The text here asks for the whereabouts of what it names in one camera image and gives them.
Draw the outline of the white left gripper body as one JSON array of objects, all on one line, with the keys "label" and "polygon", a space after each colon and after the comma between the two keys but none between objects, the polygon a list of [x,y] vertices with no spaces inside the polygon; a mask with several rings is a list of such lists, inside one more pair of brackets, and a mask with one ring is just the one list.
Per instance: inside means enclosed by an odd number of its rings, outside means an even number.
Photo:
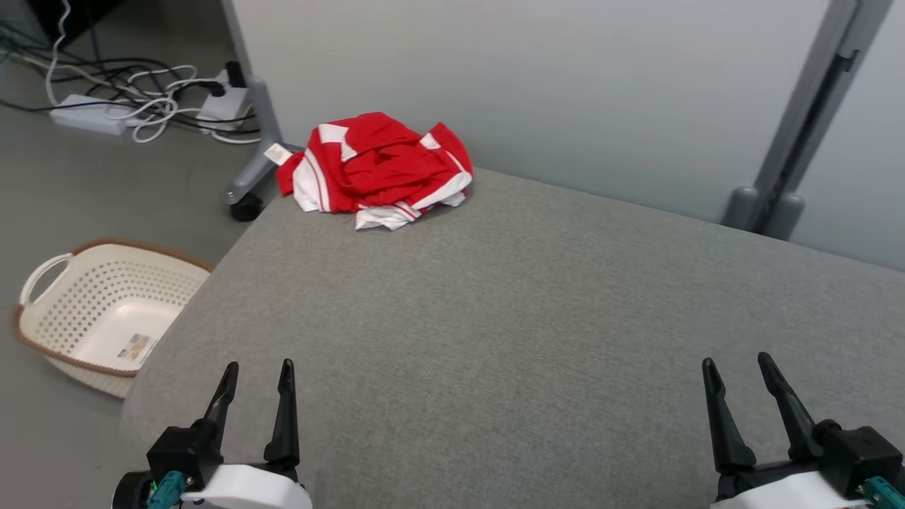
[{"label": "white left gripper body", "polygon": [[298,460],[221,464],[204,488],[180,497],[181,508],[311,508],[298,482]]}]

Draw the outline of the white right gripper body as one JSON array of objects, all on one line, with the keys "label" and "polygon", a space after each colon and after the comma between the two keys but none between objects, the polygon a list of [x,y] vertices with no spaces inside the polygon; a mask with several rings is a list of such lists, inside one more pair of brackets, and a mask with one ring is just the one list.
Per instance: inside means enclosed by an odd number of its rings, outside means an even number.
[{"label": "white right gripper body", "polygon": [[815,462],[775,462],[766,466],[714,459],[720,474],[711,508],[869,508],[863,468],[831,482]]}]

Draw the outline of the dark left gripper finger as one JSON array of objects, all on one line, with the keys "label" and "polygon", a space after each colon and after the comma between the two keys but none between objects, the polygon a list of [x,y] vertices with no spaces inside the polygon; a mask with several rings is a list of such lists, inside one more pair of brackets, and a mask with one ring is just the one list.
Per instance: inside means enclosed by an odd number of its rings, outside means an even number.
[{"label": "dark left gripper finger", "polygon": [[295,469],[300,464],[298,442],[298,412],[294,363],[290,358],[282,361],[277,385],[280,396],[274,432],[265,447],[263,460],[271,469]]},{"label": "dark left gripper finger", "polygon": [[218,439],[223,437],[228,409],[230,403],[235,399],[239,370],[240,364],[237,361],[229,362],[226,365],[220,383],[214,390],[214,395],[208,404],[206,413],[204,413],[204,423],[216,429],[216,437]]}]

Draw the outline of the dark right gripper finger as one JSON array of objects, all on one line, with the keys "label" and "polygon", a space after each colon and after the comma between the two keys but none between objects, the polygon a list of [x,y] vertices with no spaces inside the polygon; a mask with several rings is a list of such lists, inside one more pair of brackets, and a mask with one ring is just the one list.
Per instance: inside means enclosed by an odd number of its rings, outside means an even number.
[{"label": "dark right gripper finger", "polygon": [[726,403],[725,384],[712,358],[702,361],[702,374],[716,471],[734,474],[751,470],[757,463],[756,455],[741,437]]},{"label": "dark right gripper finger", "polygon": [[761,351],[757,357],[757,364],[759,364],[766,389],[776,400],[783,428],[788,437],[789,460],[796,462],[817,460],[823,453],[823,448],[812,437],[815,422],[810,413],[779,370],[772,355],[769,352]]}]

